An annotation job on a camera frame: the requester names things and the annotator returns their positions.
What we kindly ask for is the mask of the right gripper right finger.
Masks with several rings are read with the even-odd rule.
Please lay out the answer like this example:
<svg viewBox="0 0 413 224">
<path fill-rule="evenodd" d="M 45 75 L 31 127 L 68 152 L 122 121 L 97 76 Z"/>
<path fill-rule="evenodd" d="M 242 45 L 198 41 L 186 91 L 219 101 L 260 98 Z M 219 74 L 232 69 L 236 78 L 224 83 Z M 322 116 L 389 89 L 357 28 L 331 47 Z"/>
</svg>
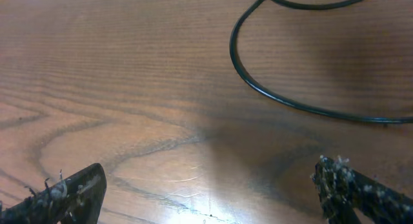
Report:
<svg viewBox="0 0 413 224">
<path fill-rule="evenodd" d="M 347 166 L 320 156 L 311 179 L 328 223 L 359 223 L 358 209 L 373 223 L 412 223 L 412 199 Z"/>
</svg>

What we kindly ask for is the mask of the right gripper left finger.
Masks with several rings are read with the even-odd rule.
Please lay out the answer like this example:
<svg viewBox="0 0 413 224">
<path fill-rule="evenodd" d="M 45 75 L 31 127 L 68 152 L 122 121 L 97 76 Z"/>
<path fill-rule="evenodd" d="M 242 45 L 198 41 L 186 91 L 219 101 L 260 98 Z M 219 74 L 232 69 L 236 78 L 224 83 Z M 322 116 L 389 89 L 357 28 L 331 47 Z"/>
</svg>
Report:
<svg viewBox="0 0 413 224">
<path fill-rule="evenodd" d="M 106 193 L 105 171 L 93 163 L 7 209 L 1 209 L 1 224 L 97 224 Z"/>
</svg>

